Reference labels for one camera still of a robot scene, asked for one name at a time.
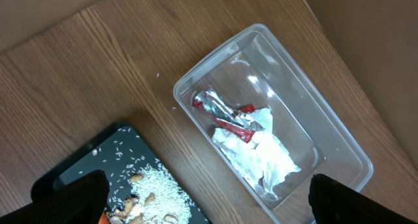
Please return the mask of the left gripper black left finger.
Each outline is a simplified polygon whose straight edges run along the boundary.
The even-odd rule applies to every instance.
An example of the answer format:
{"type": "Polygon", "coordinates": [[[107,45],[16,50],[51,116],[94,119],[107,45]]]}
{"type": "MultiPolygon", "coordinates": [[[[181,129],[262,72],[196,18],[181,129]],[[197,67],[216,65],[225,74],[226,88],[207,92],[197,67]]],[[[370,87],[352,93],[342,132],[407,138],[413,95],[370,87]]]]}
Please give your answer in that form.
{"type": "Polygon", "coordinates": [[[109,184],[105,172],[94,170],[23,208],[1,217],[1,224],[98,224],[109,184]]]}

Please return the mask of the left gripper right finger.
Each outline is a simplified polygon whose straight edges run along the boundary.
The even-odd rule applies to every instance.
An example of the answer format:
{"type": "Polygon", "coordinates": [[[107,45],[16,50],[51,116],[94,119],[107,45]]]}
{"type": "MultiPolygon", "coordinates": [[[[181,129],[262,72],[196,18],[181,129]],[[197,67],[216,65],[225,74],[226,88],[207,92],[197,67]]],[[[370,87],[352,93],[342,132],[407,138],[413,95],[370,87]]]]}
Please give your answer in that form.
{"type": "Polygon", "coordinates": [[[308,202],[318,224],[417,224],[325,174],[312,177],[308,202]]]}

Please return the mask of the orange carrot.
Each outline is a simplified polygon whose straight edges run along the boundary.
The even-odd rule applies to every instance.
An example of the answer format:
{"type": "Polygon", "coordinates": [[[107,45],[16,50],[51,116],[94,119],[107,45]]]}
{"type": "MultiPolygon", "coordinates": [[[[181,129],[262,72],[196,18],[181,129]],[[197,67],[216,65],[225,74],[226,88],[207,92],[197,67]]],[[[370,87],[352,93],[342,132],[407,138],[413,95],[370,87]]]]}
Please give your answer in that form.
{"type": "Polygon", "coordinates": [[[109,220],[108,220],[108,218],[107,218],[107,216],[106,216],[106,214],[104,212],[102,213],[102,215],[101,215],[101,217],[99,219],[98,224],[110,224],[109,223],[109,220]]]}

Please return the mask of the white tissue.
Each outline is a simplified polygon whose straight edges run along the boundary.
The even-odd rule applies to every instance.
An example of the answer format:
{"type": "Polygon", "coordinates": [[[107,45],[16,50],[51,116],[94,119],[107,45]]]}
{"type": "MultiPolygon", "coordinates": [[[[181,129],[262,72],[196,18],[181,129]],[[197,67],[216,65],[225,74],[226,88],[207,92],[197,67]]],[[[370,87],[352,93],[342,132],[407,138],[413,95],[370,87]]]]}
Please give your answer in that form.
{"type": "Polygon", "coordinates": [[[250,116],[263,128],[245,143],[232,132],[218,127],[212,140],[230,161],[233,168],[260,194],[278,196],[273,187],[301,168],[291,159],[289,151],[272,134],[273,116],[268,108],[257,109],[250,116]]]}

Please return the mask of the red snack wrapper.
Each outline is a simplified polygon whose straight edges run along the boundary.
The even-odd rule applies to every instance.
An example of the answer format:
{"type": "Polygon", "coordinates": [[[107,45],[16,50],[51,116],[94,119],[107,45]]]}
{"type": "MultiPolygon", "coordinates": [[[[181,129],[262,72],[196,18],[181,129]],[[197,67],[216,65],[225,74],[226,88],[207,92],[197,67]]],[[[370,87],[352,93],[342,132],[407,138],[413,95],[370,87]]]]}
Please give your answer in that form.
{"type": "Polygon", "coordinates": [[[255,112],[252,104],[233,108],[225,103],[214,89],[201,91],[192,99],[191,105],[199,108],[220,127],[249,143],[256,131],[262,129],[251,116],[255,112]]]}

